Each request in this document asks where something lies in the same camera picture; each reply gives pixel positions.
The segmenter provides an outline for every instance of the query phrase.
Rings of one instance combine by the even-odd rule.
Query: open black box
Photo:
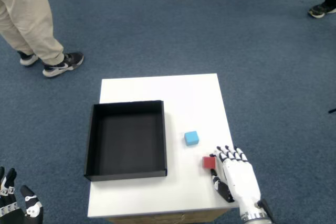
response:
[[[167,176],[163,101],[93,105],[84,176],[90,181]]]

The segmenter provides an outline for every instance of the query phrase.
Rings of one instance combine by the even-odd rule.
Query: blue cube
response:
[[[187,132],[184,134],[185,143],[187,146],[198,144],[199,138],[196,131]]]

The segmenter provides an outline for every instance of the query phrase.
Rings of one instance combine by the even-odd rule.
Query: black shoe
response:
[[[308,11],[314,18],[323,18],[326,14],[336,13],[336,6],[329,6],[326,3],[314,6]]]
[[[38,60],[38,57],[35,54],[26,55],[24,52],[21,51],[18,51],[18,53],[21,57],[20,63],[25,67],[31,66]]]
[[[43,75],[45,77],[55,77],[65,71],[74,70],[82,64],[84,55],[81,52],[64,54],[64,60],[57,65],[51,66],[44,64]]]

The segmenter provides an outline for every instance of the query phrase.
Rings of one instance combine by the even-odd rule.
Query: black sneaker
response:
[[[57,65],[51,66],[44,64],[43,75],[45,77],[55,77],[68,70],[74,70],[82,64],[84,55],[81,52],[64,54],[64,60]]]
[[[308,11],[314,18],[323,18],[326,14],[336,13],[336,6],[328,6],[326,3],[314,6]]]
[[[38,57],[35,54],[26,55],[25,53],[23,53],[21,51],[18,51],[18,53],[21,57],[20,63],[21,63],[21,65],[23,65],[25,67],[31,66],[32,64],[34,64],[38,60]]]

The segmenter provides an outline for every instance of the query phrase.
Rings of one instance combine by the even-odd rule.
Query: white sole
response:
[[[315,15],[313,14],[313,12],[309,11],[308,12],[311,16],[313,16],[314,18],[323,18],[325,16],[325,13],[320,14],[320,15]],[[336,13],[336,8],[334,10],[331,10],[330,12],[327,12],[327,14],[333,14]]]
[[[20,64],[25,66],[25,67],[29,67],[32,64],[34,64],[36,61],[38,61],[38,57],[36,55],[33,55],[29,60],[20,60]]]
[[[78,68],[79,65],[81,65],[83,63],[83,60],[84,60],[84,56],[83,58],[80,60],[80,62],[78,62],[75,66],[71,66],[71,67],[68,67],[66,69],[55,69],[54,71],[52,72],[48,72],[46,71],[45,69],[42,71],[43,75],[47,78],[52,78],[52,77],[55,77],[55,76],[58,76],[60,75],[61,73],[64,73],[66,71],[73,71],[74,69]]]

